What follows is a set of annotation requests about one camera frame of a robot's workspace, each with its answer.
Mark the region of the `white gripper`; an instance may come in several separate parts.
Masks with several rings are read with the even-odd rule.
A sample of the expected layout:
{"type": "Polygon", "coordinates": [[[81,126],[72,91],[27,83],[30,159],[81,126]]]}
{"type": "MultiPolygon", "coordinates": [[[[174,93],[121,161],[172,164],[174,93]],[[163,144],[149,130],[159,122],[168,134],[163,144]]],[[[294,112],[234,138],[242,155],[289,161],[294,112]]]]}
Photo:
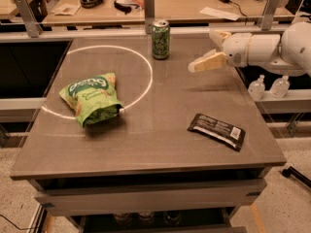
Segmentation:
{"type": "Polygon", "coordinates": [[[210,39],[223,51],[210,50],[203,56],[195,59],[188,66],[192,73],[215,70],[225,66],[227,63],[233,67],[246,67],[248,64],[247,53],[251,33],[235,33],[221,30],[211,30],[210,39]]]}

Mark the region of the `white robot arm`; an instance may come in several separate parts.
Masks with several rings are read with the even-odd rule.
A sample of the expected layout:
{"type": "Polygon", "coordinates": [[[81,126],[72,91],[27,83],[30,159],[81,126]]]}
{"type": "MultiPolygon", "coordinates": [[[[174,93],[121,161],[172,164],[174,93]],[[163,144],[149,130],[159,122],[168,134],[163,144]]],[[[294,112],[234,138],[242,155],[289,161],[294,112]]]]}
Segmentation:
{"type": "Polygon", "coordinates": [[[311,23],[290,25],[282,34],[229,33],[212,30],[210,39],[220,50],[210,50],[188,66],[196,73],[225,65],[259,66],[267,72],[292,77],[311,76],[311,23]]]}

